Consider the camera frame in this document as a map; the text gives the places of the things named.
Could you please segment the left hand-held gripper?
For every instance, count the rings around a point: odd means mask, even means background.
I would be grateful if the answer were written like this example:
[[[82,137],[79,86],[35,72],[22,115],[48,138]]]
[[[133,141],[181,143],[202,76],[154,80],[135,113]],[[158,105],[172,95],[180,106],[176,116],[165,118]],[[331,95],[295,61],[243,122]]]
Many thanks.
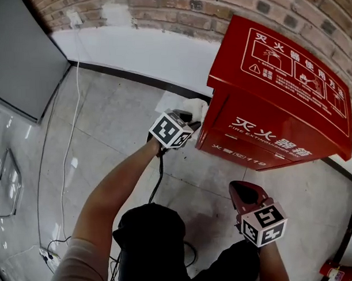
[[[192,118],[192,113],[185,110],[164,111],[149,128],[149,133],[164,148],[178,149],[202,125],[200,121],[192,122]]]

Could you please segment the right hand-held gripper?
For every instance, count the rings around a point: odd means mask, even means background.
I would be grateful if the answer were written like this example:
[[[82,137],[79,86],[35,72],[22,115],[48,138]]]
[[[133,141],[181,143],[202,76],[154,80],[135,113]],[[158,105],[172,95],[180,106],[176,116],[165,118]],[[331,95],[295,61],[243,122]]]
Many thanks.
[[[260,248],[284,236],[286,214],[261,186],[231,181],[229,194],[237,211],[236,227],[249,242]]]

